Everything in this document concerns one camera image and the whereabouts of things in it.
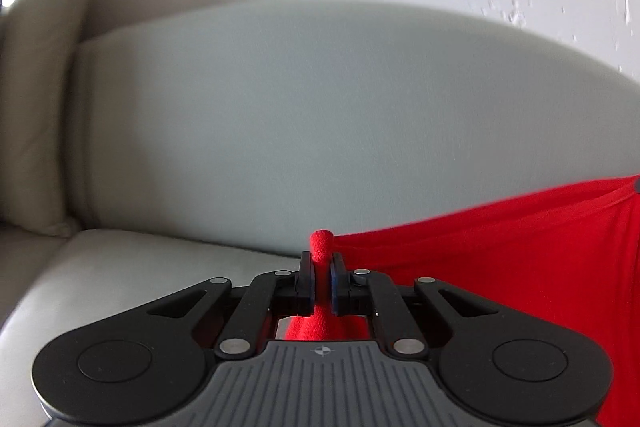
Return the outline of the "red t-shirt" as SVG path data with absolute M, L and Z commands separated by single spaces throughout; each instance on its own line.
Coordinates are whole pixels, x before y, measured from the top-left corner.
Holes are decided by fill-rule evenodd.
M 331 256 L 397 285 L 435 277 L 574 329 L 613 363 L 598 415 L 603 426 L 639 422 L 639 180 L 587 181 L 398 227 L 309 239 L 316 309 L 295 317 L 288 340 L 367 339 L 360 317 L 331 310 Z

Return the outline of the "grey sofa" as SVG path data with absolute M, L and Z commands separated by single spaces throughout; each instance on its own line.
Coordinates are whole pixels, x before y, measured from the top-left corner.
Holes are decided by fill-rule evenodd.
M 46 421 L 52 338 L 222 275 L 291 268 L 309 234 L 386 228 L 639 170 L 639 83 L 526 31 L 418 6 L 212 6 L 73 44 L 58 162 L 69 239 L 1 234 L 20 290 L 1 421 Z

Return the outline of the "back grey cushion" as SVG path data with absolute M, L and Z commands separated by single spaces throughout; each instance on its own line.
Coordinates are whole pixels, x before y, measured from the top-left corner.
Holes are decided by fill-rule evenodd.
M 63 95 L 89 0 L 16 0 L 2 20 L 1 219 L 71 236 L 61 166 Z

